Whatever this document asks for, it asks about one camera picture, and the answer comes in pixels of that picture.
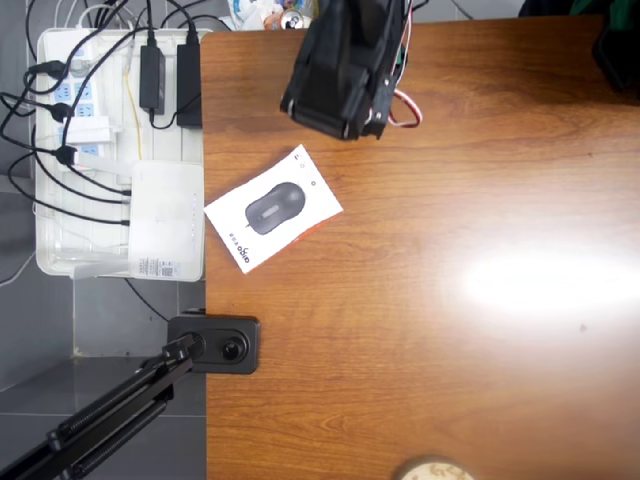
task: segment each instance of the round object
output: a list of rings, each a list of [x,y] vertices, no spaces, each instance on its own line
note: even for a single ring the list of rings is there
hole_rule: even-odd
[[[280,17],[280,28],[283,30],[304,28],[304,17],[297,10],[285,10]]]
[[[473,477],[452,463],[434,461],[413,467],[400,480],[474,480]]]
[[[240,337],[230,337],[222,345],[222,357],[232,362],[240,360],[247,351],[247,345]]]

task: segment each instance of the electrical wire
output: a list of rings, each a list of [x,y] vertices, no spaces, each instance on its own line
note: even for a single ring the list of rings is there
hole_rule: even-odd
[[[166,1],[169,2],[171,5],[173,5],[174,7],[176,7],[178,10],[180,10],[180,12],[182,12],[184,17],[187,19],[187,22],[189,22],[189,30],[195,32],[196,24],[193,23],[193,19],[191,18],[191,15],[189,15],[189,12],[187,12],[187,9],[184,8],[182,5],[180,5],[178,2],[176,2],[175,0],[166,0]]]
[[[33,5],[35,3],[36,3],[36,0],[31,0],[29,2],[29,6],[27,7],[27,16],[24,19],[24,33],[27,37],[27,45],[29,46],[29,53],[31,53],[33,60],[37,62],[38,56],[36,55],[36,50],[35,48],[33,48],[33,42],[31,41],[31,27],[30,27],[31,12],[33,11]]]
[[[158,127],[154,121],[155,121],[155,113],[153,112],[153,110],[151,110],[151,112],[149,112],[149,123],[151,123],[151,126],[153,128],[155,128],[156,130],[167,130],[168,128],[170,128],[173,123],[176,121],[176,118],[178,117],[179,114],[181,114],[182,112],[184,112],[187,108],[189,108],[193,102],[199,100],[201,97],[201,94],[199,93],[198,95],[196,95],[195,97],[193,97],[191,100],[189,100],[185,105],[183,105],[182,107],[180,107],[179,109],[177,109],[174,114],[171,116],[171,121],[167,124],[164,125],[162,127]]]
[[[87,220],[90,222],[95,222],[95,223],[102,223],[105,225],[122,225],[125,227],[128,227],[130,225],[129,220],[104,220],[101,218],[94,218],[94,217],[89,217],[87,215],[81,215],[79,213],[74,213],[74,212],[70,212],[68,210],[65,210],[63,208],[60,207],[56,207],[55,205],[51,205],[50,203],[47,202],[43,202],[41,200],[38,200],[35,196],[31,195],[30,193],[25,192],[17,183],[16,181],[13,179],[13,170],[20,164],[20,162],[26,160],[27,158],[29,158],[31,155],[33,155],[33,152],[29,152],[25,155],[23,155],[22,157],[18,158],[16,161],[14,161],[11,166],[9,167],[9,170],[7,171],[7,178],[9,180],[9,182],[11,183],[11,185],[14,186],[14,188],[16,190],[18,190],[18,192],[20,192],[24,197],[28,198],[29,200],[31,200],[32,202],[37,203],[38,205],[42,205],[44,207],[48,207],[52,210],[55,210],[56,212],[60,212],[60,213],[64,213],[65,215],[69,215],[71,217],[75,217],[75,218],[79,218],[81,220]]]
[[[36,144],[36,125],[34,124],[33,127],[31,128],[31,145],[35,146],[35,144]],[[75,189],[65,185],[60,180],[58,180],[58,178],[56,178],[56,176],[53,175],[47,169],[47,167],[44,166],[44,163],[40,159],[40,155],[38,155],[38,152],[34,152],[34,156],[35,156],[35,159],[36,159],[36,163],[38,164],[40,169],[44,172],[44,174],[47,177],[49,177],[53,183],[58,185],[60,188],[63,188],[64,190],[68,191],[69,193],[73,193],[75,195],[78,195],[79,197],[86,198],[87,200],[93,200],[94,202],[110,203],[110,204],[113,204],[113,205],[122,205],[122,204],[128,203],[128,202],[125,202],[123,200],[110,200],[110,199],[106,199],[106,198],[94,197],[93,195],[88,195],[86,193],[83,193],[83,192],[80,192],[78,190],[75,190]]]
[[[136,133],[138,137],[138,158],[142,160],[142,135],[140,133],[140,119],[138,118],[138,109],[136,108],[136,102],[133,100],[133,93],[131,93],[131,84],[129,83],[129,72],[125,74],[124,81],[127,86],[129,101],[131,102],[131,110],[133,111],[133,117],[136,120]]]
[[[87,9],[89,8],[89,2],[88,2],[88,0],[84,0],[84,8],[87,8]],[[91,28],[93,28],[93,26],[94,26],[94,25],[93,25],[93,20],[91,20],[91,15],[89,15],[89,26],[90,26]]]
[[[453,6],[456,7],[456,9],[466,17],[467,20],[473,20],[473,17],[469,14],[469,12],[467,12],[464,8],[462,8],[462,5],[460,5],[458,3],[457,0],[449,0],[451,3],[453,3]]]
[[[191,8],[191,7],[195,7],[196,5],[200,5],[202,3],[205,3],[207,0],[196,0],[195,2],[191,2],[191,3],[187,3],[185,5],[182,6],[182,8],[184,8],[185,10]],[[162,21],[162,23],[160,24],[160,28],[164,28],[167,26],[167,23],[169,22],[169,19],[171,17],[173,17],[174,15],[180,13],[180,9],[175,9],[173,12],[171,12],[169,15],[167,15],[165,17],[165,19]]]
[[[34,251],[31,255],[29,255],[27,257],[27,259],[24,261],[24,263],[20,266],[20,268],[18,268],[18,270],[16,270],[16,272],[13,275],[11,275],[10,277],[5,278],[4,280],[0,281],[0,288],[6,287],[7,285],[11,285],[18,278],[20,278],[20,275],[22,275],[22,272],[24,272],[24,269],[27,268],[27,265],[29,265],[29,262],[35,256],[36,256],[36,252]]]
[[[71,104],[71,109],[73,111],[75,111],[76,107],[78,106],[78,103],[80,103],[80,100],[82,98],[82,92],[86,88],[87,84],[91,81],[91,77],[93,77],[93,75],[98,71],[98,69],[109,59],[109,57],[120,47],[120,45],[122,45],[124,42],[126,42],[130,37],[133,37],[136,34],[136,32],[141,32],[141,31],[144,31],[144,30],[146,30],[146,29],[143,28],[143,27],[131,30],[126,35],[123,35],[122,38],[120,38],[116,43],[114,43],[111,46],[111,48],[109,50],[107,50],[105,52],[105,54],[102,56],[102,58],[93,66],[91,71],[89,71],[87,76],[83,79],[80,87],[78,88],[78,95],[76,95],[76,98],[74,99],[73,103]],[[68,133],[69,133],[69,126],[70,125],[71,125],[71,117],[67,117],[67,119],[65,121],[65,124],[64,124],[64,128],[62,129],[62,145],[63,146],[67,144],[67,136],[68,136]]]
[[[420,3],[416,4],[416,5],[411,9],[411,11],[412,11],[412,12],[415,12],[416,10],[418,10],[418,9],[420,9],[420,8],[422,8],[422,7],[426,6],[426,5],[428,5],[428,4],[429,4],[429,1],[430,1],[430,0],[422,0],[422,2],[420,2]]]
[[[195,22],[196,20],[201,20],[205,18],[209,18],[211,20],[217,20],[225,29],[227,29],[230,32],[233,31],[227,26],[226,23],[224,23],[219,17],[216,17],[215,15],[196,15],[195,17],[191,17],[191,20]],[[187,25],[188,23],[189,23],[189,20],[185,20],[180,25],[178,25],[178,28],[184,28],[185,25]]]
[[[397,88],[393,92],[393,95],[394,97],[399,98],[407,107],[409,107],[409,110],[411,110],[411,113],[413,113],[415,120],[413,122],[397,122],[395,117],[393,116],[393,113],[390,113],[389,123],[394,127],[400,127],[400,128],[418,127],[423,120],[422,111],[420,110],[420,107],[418,107],[418,105],[411,99],[409,95],[407,95],[401,90],[398,90]]]
[[[63,224],[61,224],[58,220],[55,219],[55,217],[49,217],[47,215],[41,215],[36,211],[36,204],[33,204],[33,207],[31,208],[31,213],[33,213],[33,215],[35,215],[38,218],[41,218],[43,220],[49,220],[50,222],[53,222],[56,224],[56,226],[62,230],[64,233],[66,233],[67,235],[71,235],[72,237],[76,237],[79,238],[80,240],[84,240],[85,242],[87,242],[89,245],[91,245],[93,248],[98,248],[100,250],[111,250],[113,248],[124,248],[124,247],[128,247],[128,244],[126,243],[118,243],[115,245],[100,245],[96,242],[94,242],[93,240],[91,240],[89,237],[85,237],[84,235],[81,235],[77,232],[71,231],[69,230],[66,226],[64,226]]]
[[[121,3],[120,5],[118,5],[113,12],[111,12],[111,14],[106,19],[106,24],[105,25],[102,25],[98,29],[96,29],[93,32],[91,32],[89,35],[87,35],[82,40],[80,40],[80,42],[78,42],[78,44],[75,47],[73,47],[73,49],[71,49],[71,52],[69,53],[69,56],[67,57],[67,61],[64,64],[64,70],[61,72],[62,74],[60,75],[60,78],[54,82],[53,86],[51,86],[50,88],[46,88],[44,90],[36,90],[36,89],[32,88],[32,84],[33,84],[32,80],[35,79],[37,73],[34,73],[32,71],[27,71],[24,74],[24,76],[22,77],[22,81],[23,81],[25,87],[27,87],[28,91],[31,92],[31,93],[35,93],[36,95],[47,95],[49,93],[55,92],[57,90],[57,88],[60,85],[62,85],[62,82],[64,82],[65,78],[69,74],[69,68],[71,67],[71,62],[73,61],[73,57],[75,57],[76,53],[78,53],[78,51],[89,40],[91,40],[92,38],[96,37],[97,35],[100,35],[100,33],[102,33],[107,28],[109,23],[111,23],[111,20],[113,20],[115,18],[115,16],[118,14],[120,9],[122,9],[125,6],[125,4],[126,4],[126,0],[123,3]]]
[[[69,13],[67,13],[67,19],[64,21],[64,28],[69,28],[69,23],[71,22],[71,17],[73,16],[73,11],[76,9],[76,5],[78,5],[78,0],[73,0]]]
[[[149,310],[151,310],[153,313],[155,313],[158,317],[160,317],[165,322],[169,323],[169,319],[167,317],[165,317],[159,311],[153,308],[151,304],[147,302],[142,295],[140,295],[140,292],[136,290],[136,287],[133,286],[133,284],[131,283],[131,280],[129,280],[128,278],[125,278],[124,281],[127,282],[127,285],[129,285],[129,288],[131,289],[131,291],[135,294],[136,297],[140,299],[142,303],[144,303],[149,308]]]

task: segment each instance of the black cable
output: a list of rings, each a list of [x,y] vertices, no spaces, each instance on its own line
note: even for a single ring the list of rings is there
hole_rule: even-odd
[[[186,10],[188,8],[195,7],[196,5],[200,5],[201,3],[204,3],[206,1],[207,0],[196,0],[195,2],[191,2],[183,5],[182,8]],[[180,9],[175,9],[173,12],[167,15],[165,19],[162,21],[162,23],[160,24],[160,28],[164,28],[167,25],[167,22],[169,21],[169,19],[178,13],[180,13]]]
[[[78,50],[80,50],[84,46],[84,44],[87,43],[89,40],[91,40],[93,37],[95,37],[97,35],[100,35],[100,33],[102,33],[102,31],[107,28],[109,23],[111,23],[111,20],[113,20],[116,17],[116,15],[118,15],[120,10],[127,4],[127,2],[128,2],[128,0],[123,0],[122,3],[120,3],[109,14],[109,16],[106,19],[106,23],[104,25],[102,25],[97,30],[94,30],[93,32],[91,32],[89,35],[87,35],[82,40],[80,40],[80,42],[78,42],[78,44],[75,47],[73,47],[73,49],[69,53],[69,56],[67,57],[67,61],[64,63],[63,71],[62,72],[58,72],[58,73],[60,73],[59,78],[56,80],[56,82],[53,84],[53,86],[51,88],[47,88],[45,90],[36,90],[34,88],[31,88],[31,85],[33,84],[33,80],[35,79],[35,76],[37,75],[36,68],[35,68],[37,66],[30,67],[29,70],[27,70],[27,72],[24,74],[24,76],[22,78],[22,81],[23,81],[25,87],[27,87],[28,92],[35,93],[36,95],[47,95],[49,93],[55,92],[58,89],[58,87],[60,85],[62,85],[62,82],[64,81],[64,79],[69,74],[69,68],[71,67],[71,62],[73,60],[73,57],[78,52]]]
[[[153,12],[151,11],[151,0],[147,0],[147,24],[149,31],[153,32]]]
[[[9,102],[7,102],[4,97],[2,95],[0,95],[0,102],[2,102],[2,104],[7,107],[9,110],[11,110],[11,107],[13,107],[13,105],[11,105]],[[19,112],[18,110],[16,110],[15,115],[16,117],[20,117],[20,118],[25,118],[25,117],[29,117],[31,115],[33,115],[34,113],[36,113],[36,109],[34,108],[33,110],[29,110],[28,112]]]
[[[14,186],[14,188],[16,190],[18,190],[18,192],[20,192],[24,197],[28,198],[29,200],[31,200],[32,202],[37,203],[38,205],[42,205],[43,207],[47,207],[50,208],[51,210],[55,210],[56,212],[60,212],[60,213],[64,213],[65,215],[69,215],[71,217],[75,217],[75,218],[79,218],[80,220],[87,220],[89,222],[95,222],[95,223],[102,223],[105,225],[123,225],[125,227],[128,227],[130,222],[129,220],[103,220],[101,218],[93,218],[93,217],[88,217],[86,215],[81,215],[79,213],[74,213],[74,212],[70,212],[68,210],[65,210],[63,208],[60,207],[56,207],[55,205],[51,205],[50,203],[46,203],[43,202],[41,200],[38,200],[35,196],[31,195],[30,193],[25,192],[13,179],[13,170],[20,164],[20,162],[26,160],[27,158],[29,158],[31,155],[33,155],[33,152],[29,152],[25,155],[23,155],[22,157],[18,158],[15,162],[13,162],[11,164],[11,166],[9,167],[9,170],[7,171],[7,178],[9,179],[9,182],[11,183],[11,185]]]
[[[217,20],[224,28],[226,28],[228,31],[232,32],[233,30],[231,30],[226,23],[224,23],[222,20],[220,20],[219,17],[216,17],[215,15],[196,15],[195,17],[191,17],[191,20],[193,20],[193,22],[195,22],[196,20],[200,20],[202,18],[210,18],[211,20]],[[178,28],[183,28],[185,25],[187,25],[189,23],[188,20],[185,20],[184,22],[182,22],[180,25],[178,25]]]
[[[82,81],[82,84],[80,85],[80,88],[78,89],[78,94],[76,95],[76,98],[74,99],[73,103],[71,104],[71,110],[75,112],[76,107],[78,106],[78,103],[80,103],[80,100],[82,98],[82,92],[85,91],[85,88],[87,86],[87,84],[89,83],[89,81],[91,80],[91,77],[93,77],[93,75],[98,71],[98,69],[104,64],[104,62],[106,62],[109,57],[120,47],[120,45],[122,45],[125,41],[127,41],[129,39],[129,37],[132,37],[133,35],[136,34],[136,32],[141,32],[146,30],[145,28],[136,28],[134,30],[131,30],[129,33],[127,33],[126,35],[124,35],[120,40],[118,40],[116,43],[113,44],[113,46],[106,51],[106,53],[102,56],[102,58],[100,58],[100,60],[91,68],[91,70],[89,70],[89,73],[87,73],[87,76],[84,78],[84,80]],[[67,121],[64,123],[64,128],[62,130],[62,145],[65,146],[67,144],[67,135],[69,133],[69,126],[71,125],[71,117],[67,117]]]
[[[36,55],[36,50],[33,48],[33,43],[31,42],[31,27],[29,26],[29,20],[31,20],[31,12],[33,11],[33,4],[36,3],[36,0],[31,0],[29,2],[29,6],[27,7],[27,16],[24,19],[24,31],[27,36],[27,45],[29,45],[29,52],[33,59],[37,62],[38,56]]]
[[[34,125],[31,128],[31,145],[35,146],[36,144],[36,126]],[[38,164],[38,166],[42,169],[42,171],[45,173],[45,175],[47,177],[49,177],[51,179],[51,181],[53,183],[55,183],[56,185],[58,185],[61,188],[64,188],[66,191],[73,193],[75,195],[78,195],[79,197],[83,197],[86,198],[87,200],[93,200],[94,202],[101,202],[101,203],[111,203],[114,205],[122,205],[125,204],[127,202],[125,202],[124,200],[107,200],[106,198],[99,198],[99,197],[94,197],[93,195],[87,195],[86,193],[82,193],[78,190],[75,190],[67,185],[65,185],[64,183],[62,183],[60,180],[58,180],[48,169],[47,167],[44,166],[44,163],[42,163],[42,160],[40,159],[40,155],[38,155],[37,152],[34,153],[35,158],[36,158],[36,163]]]
[[[416,5],[413,6],[413,8],[411,9],[412,12],[415,12],[416,10],[424,7],[425,5],[429,4],[430,0],[422,0],[422,2],[417,3]]]
[[[84,8],[89,9],[88,0],[84,0]],[[91,20],[91,12],[87,13],[87,19],[89,20],[89,26],[93,28],[93,20]]]
[[[196,95],[195,97],[193,97],[191,100],[189,100],[186,105],[183,105],[182,107],[180,107],[179,109],[177,109],[175,111],[175,113],[171,116],[171,121],[167,124],[164,125],[163,127],[158,127],[155,125],[154,121],[155,121],[155,114],[153,112],[153,110],[151,110],[151,112],[149,112],[149,123],[151,123],[151,126],[153,128],[155,128],[156,130],[166,130],[167,128],[170,128],[173,125],[173,122],[176,121],[176,118],[178,117],[179,114],[181,114],[182,112],[184,112],[187,108],[189,108],[193,102],[197,101],[198,99],[200,99],[202,95],[199,93],[198,95]]]
[[[87,182],[92,183],[96,187],[100,187],[103,190],[106,190],[107,192],[117,193],[118,195],[124,195],[125,197],[130,197],[131,196],[131,190],[118,190],[117,188],[107,187],[106,185],[103,185],[102,183],[100,183],[100,182],[94,180],[93,178],[91,178],[90,176],[85,175],[81,171],[77,170],[72,165],[67,165],[67,168],[69,170],[71,170],[73,173],[75,173],[76,175],[78,175],[79,177],[84,178]]]
[[[165,317],[159,311],[157,311],[155,308],[153,308],[151,306],[151,304],[149,302],[147,302],[142,295],[140,295],[140,292],[138,292],[138,290],[136,290],[136,287],[133,286],[133,284],[131,283],[131,280],[129,280],[128,278],[125,278],[124,281],[127,282],[127,285],[129,285],[129,288],[133,291],[133,293],[136,295],[136,297],[138,297],[142,303],[144,303],[147,307],[149,307],[149,310],[151,310],[153,313],[158,315],[165,322],[169,323],[169,319],[167,317]]]
[[[30,84],[32,84],[34,80],[35,80],[35,77],[30,81]],[[53,150],[47,150],[46,148],[32,147],[31,145],[21,142],[20,140],[16,140],[15,138],[11,138],[5,135],[4,133],[4,130],[5,128],[7,128],[7,124],[9,123],[9,120],[11,120],[11,118],[16,114],[16,112],[18,111],[18,108],[20,107],[20,105],[22,105],[22,102],[27,97],[27,92],[28,92],[28,87],[22,91],[22,94],[18,97],[18,101],[15,103],[15,105],[13,105],[9,109],[9,113],[4,117],[4,120],[0,125],[0,138],[3,138],[7,142],[17,145],[18,147],[25,148],[29,151],[37,151],[37,152],[48,153],[50,155],[53,155],[55,153]]]
[[[458,9],[458,11],[466,17],[467,20],[473,20],[473,17],[467,12],[456,0],[449,0],[453,3],[453,6]]]
[[[195,32],[196,24],[193,23],[193,19],[191,18],[191,15],[189,15],[189,12],[187,12],[187,9],[184,8],[182,5],[180,5],[178,2],[176,2],[175,0],[167,0],[167,2],[169,2],[171,5],[173,5],[178,10],[180,10],[180,12],[182,12],[184,17],[187,19],[187,22],[189,23],[189,30],[191,30],[192,32]]]

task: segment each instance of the cable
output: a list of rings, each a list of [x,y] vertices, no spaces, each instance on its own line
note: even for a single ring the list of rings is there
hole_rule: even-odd
[[[7,142],[17,145],[18,147],[25,148],[29,151],[38,151],[38,152],[48,153],[50,155],[53,155],[55,153],[53,152],[53,150],[47,150],[46,148],[32,147],[31,145],[21,142],[19,140],[16,140],[14,138],[11,138],[5,135],[4,133],[4,130],[5,128],[7,128],[7,124],[9,123],[9,120],[11,120],[11,117],[13,117],[16,114],[16,112],[18,111],[18,108],[20,107],[20,105],[22,105],[22,102],[26,98],[27,92],[28,92],[28,89],[25,88],[22,91],[22,94],[20,95],[20,97],[18,97],[18,101],[16,102],[16,104],[9,109],[9,113],[6,115],[6,117],[4,117],[4,120],[0,125],[0,138],[3,138]]]
[[[87,9],[89,8],[88,0],[84,0],[84,8],[87,8]],[[94,24],[93,24],[93,20],[91,20],[91,15],[89,15],[88,18],[89,18],[89,26],[93,28]]]
[[[74,99],[73,103],[71,104],[71,109],[73,111],[75,111],[76,107],[78,106],[78,103],[80,103],[82,92],[84,91],[84,89],[86,88],[87,84],[91,80],[91,77],[93,77],[93,75],[98,71],[98,69],[102,66],[102,64],[104,64],[104,62],[106,62],[109,59],[109,57],[120,47],[120,45],[122,45],[124,42],[126,42],[130,37],[133,37],[136,34],[136,32],[141,32],[141,31],[144,31],[144,30],[146,30],[146,29],[143,28],[143,27],[131,30],[129,33],[124,35],[120,40],[118,40],[116,43],[114,43],[109,50],[106,51],[106,53],[93,66],[91,71],[87,74],[87,76],[82,81],[82,84],[80,85],[80,87],[78,89],[78,95],[76,95],[76,98]],[[68,117],[67,121],[64,124],[64,128],[62,130],[62,145],[63,146],[65,146],[67,144],[67,135],[69,133],[69,126],[70,125],[71,125],[71,117]]]
[[[469,12],[467,12],[464,8],[462,8],[462,6],[460,6],[457,0],[449,0],[449,1],[453,3],[453,6],[456,7],[456,9],[467,18],[467,20],[473,20],[473,17],[469,15]]]
[[[191,15],[189,15],[189,12],[187,12],[187,9],[184,8],[182,5],[180,5],[178,2],[176,2],[175,0],[167,0],[167,2],[169,2],[171,5],[173,5],[178,10],[180,10],[180,12],[182,12],[182,14],[187,19],[187,22],[189,22],[189,30],[191,30],[192,32],[195,32],[196,31],[196,24],[193,23],[193,19],[191,18]]]
[[[130,225],[129,220],[103,220],[100,218],[93,218],[93,217],[88,217],[86,215],[80,215],[79,213],[74,213],[74,212],[69,212],[68,210],[65,210],[63,208],[60,207],[56,207],[54,205],[51,205],[50,203],[46,203],[43,202],[41,200],[38,200],[35,196],[25,192],[13,179],[13,170],[20,164],[20,162],[26,160],[27,158],[29,158],[31,155],[33,155],[33,152],[29,152],[26,155],[23,155],[22,157],[18,158],[15,162],[13,162],[11,164],[11,166],[9,167],[9,170],[7,171],[7,178],[9,179],[9,182],[11,183],[11,185],[14,186],[14,188],[16,190],[18,190],[18,192],[20,192],[24,197],[28,198],[29,200],[31,200],[32,202],[37,203],[38,205],[42,205],[44,207],[49,207],[52,210],[55,210],[56,212],[60,212],[60,213],[64,213],[65,215],[69,215],[71,217],[75,217],[75,218],[79,218],[81,220],[87,220],[90,222],[96,222],[96,223],[102,223],[105,225],[123,225],[125,227],[128,227]]]
[[[165,125],[165,126],[163,126],[163,127],[158,127],[158,126],[156,126],[156,124],[154,123],[154,120],[155,120],[155,114],[154,114],[154,112],[153,112],[153,110],[152,110],[151,112],[149,112],[149,123],[151,123],[151,126],[152,126],[153,128],[155,128],[156,130],[166,130],[166,129],[170,128],[170,127],[173,125],[173,122],[175,122],[175,121],[176,121],[177,116],[178,116],[180,113],[184,112],[187,108],[189,108],[189,107],[191,106],[191,104],[192,104],[193,102],[196,102],[196,101],[197,101],[201,96],[202,96],[202,94],[200,94],[200,93],[199,93],[198,95],[196,95],[195,97],[193,97],[191,100],[189,100],[185,105],[183,105],[182,107],[180,107],[179,109],[177,109],[177,110],[175,111],[175,113],[171,116],[171,121],[170,121],[167,125]]]
[[[418,107],[418,105],[411,99],[411,97],[409,95],[407,95],[406,93],[404,93],[401,90],[398,90],[397,88],[393,92],[393,95],[396,98],[399,98],[400,100],[402,100],[402,102],[409,107],[409,110],[411,110],[411,113],[413,113],[413,116],[415,117],[415,121],[413,121],[413,122],[397,122],[395,117],[393,116],[393,113],[390,113],[389,114],[389,123],[391,125],[393,125],[394,127],[400,127],[400,128],[416,128],[416,127],[418,127],[422,123],[422,120],[423,120],[422,111],[420,111],[420,107]]]
[[[207,0],[196,0],[195,2],[191,2],[191,3],[187,3],[186,5],[183,5],[182,8],[184,8],[185,10],[191,7],[195,7],[196,5],[200,5],[202,3],[205,3]],[[162,23],[160,24],[160,28],[164,28],[165,26],[167,26],[167,23],[169,22],[169,19],[171,17],[173,17],[174,15],[176,15],[177,13],[180,13],[180,9],[175,9],[173,12],[171,12],[169,15],[167,15],[165,17],[165,19],[162,21]]]
[[[138,158],[142,160],[142,135],[140,134],[140,119],[138,118],[138,109],[136,108],[136,102],[133,100],[133,93],[131,93],[131,84],[129,83],[129,72],[124,76],[125,84],[127,85],[127,93],[129,94],[129,101],[131,101],[131,109],[133,110],[133,117],[136,120],[136,133],[138,136]]]
[[[27,37],[27,45],[29,46],[29,53],[33,59],[37,62],[38,56],[36,55],[36,50],[33,48],[33,42],[31,41],[31,28],[29,26],[29,20],[31,19],[31,12],[33,11],[33,5],[36,3],[36,0],[31,0],[29,2],[29,6],[27,7],[27,16],[24,19],[24,33]]]
[[[94,30],[93,32],[91,32],[89,35],[87,35],[82,40],[80,40],[80,42],[78,42],[78,44],[75,47],[73,47],[73,49],[69,53],[69,56],[67,57],[67,61],[64,63],[63,70],[61,72],[56,72],[59,75],[57,75],[57,77],[56,77],[57,80],[55,81],[55,83],[53,84],[52,87],[44,89],[44,90],[36,90],[36,89],[32,88],[31,87],[31,85],[33,83],[32,80],[35,79],[35,76],[39,72],[38,72],[37,69],[35,69],[35,67],[31,67],[29,70],[27,70],[27,72],[24,74],[24,76],[22,78],[22,81],[23,81],[25,87],[27,87],[28,91],[31,92],[31,93],[35,93],[36,95],[47,95],[49,93],[55,92],[56,89],[60,85],[62,85],[62,82],[64,81],[64,79],[67,77],[67,75],[69,73],[69,68],[71,66],[71,62],[73,61],[73,57],[75,57],[75,55],[78,52],[78,50],[80,50],[89,40],[91,40],[92,38],[94,38],[97,35],[100,35],[100,33],[102,33],[102,31],[104,31],[105,28],[109,25],[111,20],[113,20],[115,18],[115,16],[118,14],[120,9],[125,6],[126,2],[127,2],[127,0],[124,0],[123,3],[121,3],[120,5],[118,5],[116,7],[116,9],[107,17],[105,25],[103,25],[103,26],[99,27],[97,30]]]
[[[138,297],[140,299],[140,301],[142,303],[144,303],[147,307],[149,307],[149,310],[151,310],[153,313],[158,315],[165,322],[169,323],[169,319],[167,317],[165,317],[159,311],[157,311],[155,308],[153,308],[151,306],[151,304],[149,302],[147,302],[142,295],[140,295],[140,292],[138,292],[138,290],[136,290],[136,287],[133,286],[133,284],[131,283],[131,280],[129,280],[128,278],[125,278],[124,281],[127,282],[127,285],[129,285],[129,288],[133,291],[135,296]]]
[[[0,288],[6,287],[7,285],[11,285],[13,282],[15,282],[20,277],[20,275],[22,275],[22,272],[24,272],[24,269],[27,268],[27,265],[29,265],[29,262],[31,261],[31,259],[35,256],[36,256],[36,252],[33,252],[31,255],[27,257],[27,259],[24,261],[22,266],[18,268],[18,270],[16,270],[16,272],[13,275],[11,275],[9,278],[5,278],[4,280],[0,281]]]
[[[418,3],[415,7],[413,7],[413,8],[411,9],[411,11],[412,11],[412,12],[415,12],[416,10],[418,10],[418,9],[420,9],[420,8],[422,8],[422,7],[426,6],[426,5],[428,5],[428,4],[429,4],[429,1],[430,1],[430,0],[422,0],[422,2]]]
[[[36,144],[36,126],[33,125],[33,127],[31,128],[31,145],[35,145]],[[114,205],[122,205],[128,202],[125,202],[123,200],[108,200],[106,198],[99,198],[99,197],[94,197],[93,195],[88,195],[86,193],[80,192],[78,190],[75,190],[67,185],[65,185],[64,183],[62,183],[60,180],[58,180],[58,178],[56,178],[45,166],[44,163],[42,163],[42,160],[40,159],[40,155],[38,155],[37,152],[34,152],[34,156],[36,159],[36,163],[38,164],[38,166],[42,169],[42,171],[45,173],[45,175],[47,177],[49,177],[51,179],[51,181],[53,183],[55,183],[56,185],[58,185],[59,187],[65,189],[66,191],[73,193],[75,195],[78,195],[79,197],[83,197],[86,198],[87,200],[93,200],[94,202],[101,202],[101,203],[110,203],[110,204],[114,204]]]
[[[111,250],[112,248],[125,248],[125,247],[128,247],[128,244],[126,244],[126,243],[119,243],[119,244],[116,244],[116,245],[100,245],[100,244],[92,241],[89,237],[85,237],[84,235],[80,235],[77,232],[69,230],[67,227],[65,227],[59,221],[57,221],[54,217],[49,217],[47,215],[41,215],[41,214],[37,213],[36,212],[36,204],[35,203],[33,204],[33,207],[31,208],[31,213],[33,213],[38,218],[41,218],[43,220],[49,220],[49,221],[55,223],[56,226],[60,230],[62,230],[64,233],[66,233],[67,235],[71,235],[72,237],[76,237],[76,238],[79,238],[80,240],[84,240],[89,245],[91,245],[93,248],[99,248],[101,250]]]
[[[73,11],[76,9],[76,5],[78,5],[78,0],[73,0],[69,13],[67,14],[67,19],[64,21],[64,28],[69,28],[69,22],[71,22],[71,17],[73,15]]]
[[[224,23],[222,20],[220,20],[219,17],[216,17],[215,15],[196,15],[195,17],[191,17],[191,20],[195,23],[196,20],[200,20],[200,19],[204,19],[204,18],[210,18],[212,20],[217,20],[228,31],[230,31],[230,32],[233,31],[227,26],[226,23]],[[185,20],[180,25],[178,25],[178,28],[184,28],[184,26],[187,25],[188,23],[189,23],[189,20]]]

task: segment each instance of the sticker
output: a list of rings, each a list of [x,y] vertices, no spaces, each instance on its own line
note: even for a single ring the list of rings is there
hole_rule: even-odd
[[[145,277],[174,278],[180,275],[180,264],[158,258],[141,258],[138,262],[138,274]]]

